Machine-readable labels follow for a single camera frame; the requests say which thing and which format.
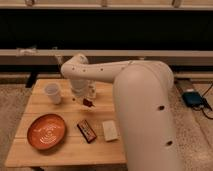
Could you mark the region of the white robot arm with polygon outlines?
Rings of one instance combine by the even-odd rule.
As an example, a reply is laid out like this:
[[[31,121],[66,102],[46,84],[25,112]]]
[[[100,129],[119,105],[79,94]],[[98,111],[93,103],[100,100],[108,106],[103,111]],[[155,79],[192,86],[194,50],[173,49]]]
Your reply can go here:
[[[90,64],[82,54],[61,67],[73,93],[88,80],[111,83],[128,171],[184,171],[179,157],[168,92],[174,76],[161,61]]]

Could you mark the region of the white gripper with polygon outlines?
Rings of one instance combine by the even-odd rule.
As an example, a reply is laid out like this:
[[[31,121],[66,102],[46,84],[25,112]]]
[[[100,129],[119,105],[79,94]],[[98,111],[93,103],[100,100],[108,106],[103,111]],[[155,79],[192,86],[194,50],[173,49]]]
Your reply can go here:
[[[84,79],[76,79],[76,80],[71,80],[71,90],[72,93],[79,98],[79,103],[81,105],[84,105],[84,98],[88,97],[91,99],[96,98],[96,85],[90,84],[87,80]]]

